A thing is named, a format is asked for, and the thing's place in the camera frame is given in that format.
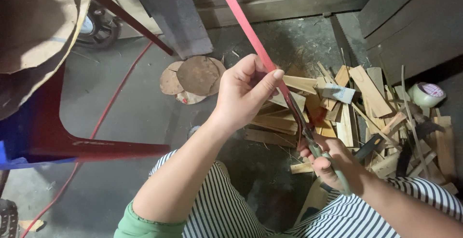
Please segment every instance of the red packing strap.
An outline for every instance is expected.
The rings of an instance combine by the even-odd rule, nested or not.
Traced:
[[[238,20],[239,25],[245,32],[246,36],[248,37],[248,40],[251,42],[252,46],[254,47],[254,50],[256,50],[257,54],[259,55],[260,59],[262,60],[263,65],[265,68],[267,68],[268,72],[271,72],[272,70],[276,69],[275,64],[270,60],[270,57],[263,48],[262,43],[260,42],[258,36],[252,30],[251,25],[249,24],[248,20],[246,19],[245,14],[243,13],[243,10],[241,10],[241,7],[239,6],[238,2],[236,0],[225,0],[227,1],[228,6],[230,7],[231,11],[233,12],[233,15],[235,18]],[[289,89],[286,86],[284,81],[281,81],[280,85],[278,88],[281,90],[281,93],[283,94],[283,97],[286,101],[286,104],[290,109],[293,110],[294,116],[296,116],[296,122],[298,123],[299,126],[299,131],[302,129],[302,125],[299,125],[301,122],[304,122],[304,118],[298,118],[298,113],[296,112],[292,102],[289,99]]]

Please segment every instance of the striped pants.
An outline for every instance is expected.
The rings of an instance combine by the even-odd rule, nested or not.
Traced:
[[[175,151],[170,152],[159,159],[150,175],[174,153]],[[460,201],[442,187],[420,178],[389,178],[386,181],[457,220],[463,220]],[[330,197],[325,208],[283,234],[298,238],[399,237],[394,229],[359,197]],[[275,234],[276,232],[259,223],[245,199],[215,162],[196,196],[183,237],[262,238]]]

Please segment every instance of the scissors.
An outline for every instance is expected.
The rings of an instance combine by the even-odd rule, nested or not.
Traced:
[[[302,113],[296,103],[296,100],[294,100],[294,97],[290,93],[288,93],[288,97],[293,107],[292,109],[293,116],[298,122],[298,126],[300,127],[299,129],[300,137],[304,136],[304,138],[307,140],[308,148],[315,158],[324,156],[330,161],[331,163],[330,167],[332,168],[334,173],[336,173],[341,184],[343,185],[344,191],[341,191],[341,194],[344,194],[345,196],[352,195],[352,192],[350,191],[349,182],[347,182],[347,179],[344,176],[344,173],[341,171],[336,161],[331,157],[330,153],[323,152],[321,147],[315,142],[315,140],[313,139],[312,132],[307,128],[306,121],[304,117],[302,116]]]

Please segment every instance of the packing tape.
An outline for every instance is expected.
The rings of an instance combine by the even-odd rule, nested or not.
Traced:
[[[411,100],[422,107],[432,108],[441,102],[445,92],[436,84],[419,82],[408,90]]]

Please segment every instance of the green shirt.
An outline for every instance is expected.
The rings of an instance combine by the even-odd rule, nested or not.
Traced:
[[[114,238],[182,238],[187,222],[166,224],[148,221],[139,217],[132,209],[132,202],[126,207]],[[276,234],[272,238],[293,238],[291,235]]]

